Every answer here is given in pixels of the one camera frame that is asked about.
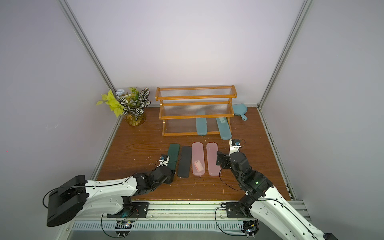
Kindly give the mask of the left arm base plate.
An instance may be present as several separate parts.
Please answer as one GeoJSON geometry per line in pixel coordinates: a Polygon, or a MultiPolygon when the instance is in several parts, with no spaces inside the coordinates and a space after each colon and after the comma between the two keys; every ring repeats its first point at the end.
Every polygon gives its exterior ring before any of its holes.
{"type": "Polygon", "coordinates": [[[144,219],[147,217],[149,210],[149,202],[132,202],[129,207],[123,207],[123,209],[117,214],[107,214],[107,218],[114,219],[144,219]]]}

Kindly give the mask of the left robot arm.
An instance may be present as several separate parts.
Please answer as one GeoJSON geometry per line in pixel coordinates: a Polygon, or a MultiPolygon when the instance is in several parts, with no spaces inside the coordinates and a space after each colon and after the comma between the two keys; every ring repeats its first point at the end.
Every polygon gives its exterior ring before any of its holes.
{"type": "Polygon", "coordinates": [[[118,180],[92,181],[84,175],[75,176],[47,195],[47,226],[60,226],[78,216],[117,216],[129,207],[130,197],[149,194],[161,184],[172,183],[173,178],[174,171],[166,165],[118,180]]]}

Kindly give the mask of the black pencil case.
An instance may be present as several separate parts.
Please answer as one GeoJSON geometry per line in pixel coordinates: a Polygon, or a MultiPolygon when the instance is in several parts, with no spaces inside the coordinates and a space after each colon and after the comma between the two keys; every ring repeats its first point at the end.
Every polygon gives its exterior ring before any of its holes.
{"type": "Polygon", "coordinates": [[[177,175],[179,178],[188,178],[190,175],[190,167],[192,160],[192,147],[183,146],[180,155],[181,159],[179,160],[179,168],[177,175]]]}

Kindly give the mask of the dark green pencil case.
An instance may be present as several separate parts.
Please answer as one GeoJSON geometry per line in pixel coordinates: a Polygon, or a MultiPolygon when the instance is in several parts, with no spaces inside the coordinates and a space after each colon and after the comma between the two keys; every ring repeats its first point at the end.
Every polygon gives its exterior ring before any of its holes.
{"type": "Polygon", "coordinates": [[[170,144],[168,149],[168,157],[169,157],[168,167],[172,171],[176,170],[178,157],[179,157],[179,150],[180,150],[179,144],[170,144]]]}

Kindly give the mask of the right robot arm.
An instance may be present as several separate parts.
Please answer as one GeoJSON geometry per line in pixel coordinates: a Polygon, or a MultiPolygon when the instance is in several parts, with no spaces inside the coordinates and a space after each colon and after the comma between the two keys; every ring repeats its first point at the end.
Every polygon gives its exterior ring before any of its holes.
{"type": "Polygon", "coordinates": [[[306,220],[280,194],[262,173],[253,170],[245,154],[229,155],[217,152],[217,164],[230,169],[245,195],[238,203],[224,203],[223,209],[249,218],[243,224],[244,235],[254,236],[260,228],[258,221],[283,240],[335,240],[332,233],[324,233],[306,220]]]}

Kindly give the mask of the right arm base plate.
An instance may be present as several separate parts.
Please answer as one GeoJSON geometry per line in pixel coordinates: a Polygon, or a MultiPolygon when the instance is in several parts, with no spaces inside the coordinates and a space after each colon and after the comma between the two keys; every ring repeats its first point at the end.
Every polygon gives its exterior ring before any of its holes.
{"type": "Polygon", "coordinates": [[[253,218],[253,216],[250,213],[250,209],[247,208],[245,205],[239,203],[239,202],[226,202],[222,203],[221,207],[225,208],[227,218],[234,219],[234,218],[253,218]]]}

